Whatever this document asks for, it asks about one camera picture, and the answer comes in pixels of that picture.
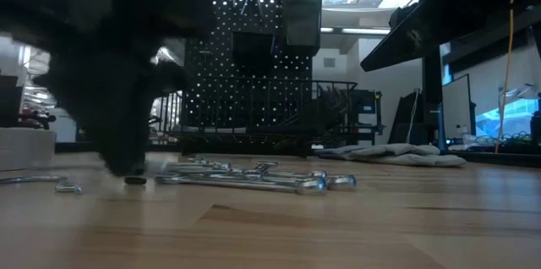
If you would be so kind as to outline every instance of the metal rack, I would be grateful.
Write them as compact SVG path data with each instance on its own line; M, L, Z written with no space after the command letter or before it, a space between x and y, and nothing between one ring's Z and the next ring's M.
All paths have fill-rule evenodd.
M156 127L184 153L255 152L307 156L312 144L357 143L357 116L352 115L354 82L202 77L216 92L175 93L162 98L180 111L161 110ZM227 82L229 92L222 92Z

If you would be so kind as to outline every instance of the pegboard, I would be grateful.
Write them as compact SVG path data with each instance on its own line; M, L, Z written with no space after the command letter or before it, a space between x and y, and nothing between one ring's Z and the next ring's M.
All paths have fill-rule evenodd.
M281 0L255 0L241 14L244 0L211 0L217 26L206 40L186 43L185 68L192 79L185 91L183 123L197 127L247 127L277 125L295 113L301 99L309 99L312 85L306 82L266 79L311 80L312 58L284 53L280 40ZM265 71L257 63L236 64L232 54L232 33L272 34L278 40Z

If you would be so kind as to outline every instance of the yellow cable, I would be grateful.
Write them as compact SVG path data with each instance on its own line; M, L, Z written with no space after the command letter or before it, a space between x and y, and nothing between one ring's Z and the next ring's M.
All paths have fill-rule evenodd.
M511 54L513 52L513 35L515 32L514 21L515 16L513 12L513 4L515 0L511 0L511 9L509 10L509 48L507 52L507 70L505 72L505 83L504 83L504 101L501 106L500 112L500 132L498 133L498 140L496 141L495 154L498 153L500 149L500 140L504 134L504 117L505 117L505 103L507 100L507 83L509 82L509 70L511 69Z

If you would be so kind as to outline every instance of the white wall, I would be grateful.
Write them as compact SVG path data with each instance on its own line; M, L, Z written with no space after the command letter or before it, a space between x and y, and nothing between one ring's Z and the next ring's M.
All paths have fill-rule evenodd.
M2 75L12 75L19 78L17 86L26 81L26 69L20 64L23 60L22 46L14 43L11 37L0 36L0 71Z
M75 142L77 136L77 124L62 108L49 110L57 120L49 124L51 130L57 133L57 142Z
M335 68L323 67L324 58L334 58ZM312 80L348 81L347 56L340 54L339 49L320 49L312 58Z
M357 89L381 91L381 123L386 128L376 135L376 144L389 141L398 102L402 96L422 88L423 68L420 59L380 70L365 72L360 62L380 43L380 39L359 39L347 55L347 77L358 83Z
M498 90L504 87L506 68L507 54L504 54L453 75L460 78L469 74L472 102L477 104L476 115L498 107ZM535 85L531 92L525 94L526 98L534 98L541 91L541 59L533 38L530 38L528 46L513 51L507 90L523 90L525 84Z

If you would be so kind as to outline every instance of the allen key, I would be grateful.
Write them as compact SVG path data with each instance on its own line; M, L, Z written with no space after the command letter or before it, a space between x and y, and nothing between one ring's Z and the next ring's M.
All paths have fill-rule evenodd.
M71 184L68 182L68 178L64 176L29 176L0 179L0 184L27 184L36 182L57 183L54 187L54 190L57 193L74 193L80 195L83 192L80 185Z
M242 179L220 179L199 175L158 175L156 176L156 182L160 184L201 184L235 189L281 191L299 195L322 195L326 192L326 183L323 179L310 179L287 184Z
M166 168L166 173L156 176L158 182L171 184L190 182L191 184L204 184L238 187L249 189L247 186L259 187L256 183L264 183L263 189L268 189L267 184L275 186L286 186L291 190L297 185L302 185L310 181L323 181L327 189L331 190L352 190L357 185L357 180L353 175L327 175L325 171L312 171L310 173L293 172L271 172L270 168L278 166L277 162L257 162L254 169L231 168L229 163L208 162L202 158L194 158L192 162L203 162L210 166L189 165L170 165Z

